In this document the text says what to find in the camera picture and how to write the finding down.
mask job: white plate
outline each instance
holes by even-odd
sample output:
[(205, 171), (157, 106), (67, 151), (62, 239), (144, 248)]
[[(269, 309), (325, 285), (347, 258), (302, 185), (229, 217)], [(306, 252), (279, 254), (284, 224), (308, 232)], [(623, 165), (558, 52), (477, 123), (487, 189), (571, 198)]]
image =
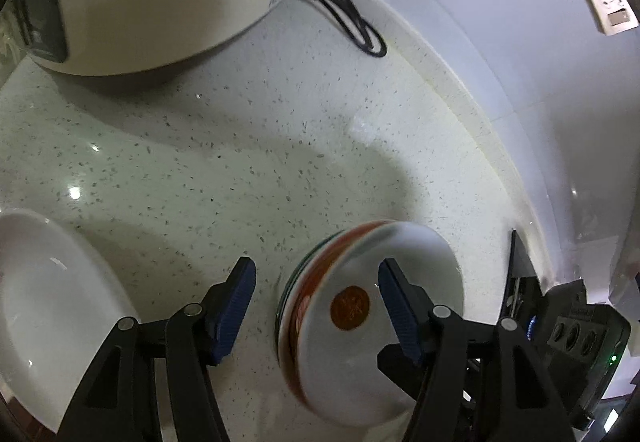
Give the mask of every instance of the white plate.
[(0, 213), (0, 374), (50, 430), (123, 316), (137, 313), (89, 243), (35, 212)]
[[(447, 242), (410, 222), (381, 226), (337, 260), (312, 296), (298, 340), (297, 368), (309, 406), (337, 424), (371, 426), (412, 408), (414, 401), (378, 370), (378, 352), (398, 339), (378, 291), (378, 265), (395, 258), (409, 282), (436, 304), (462, 315), (462, 275)], [(340, 330), (331, 320), (333, 298), (355, 285), (369, 295), (363, 324)]]

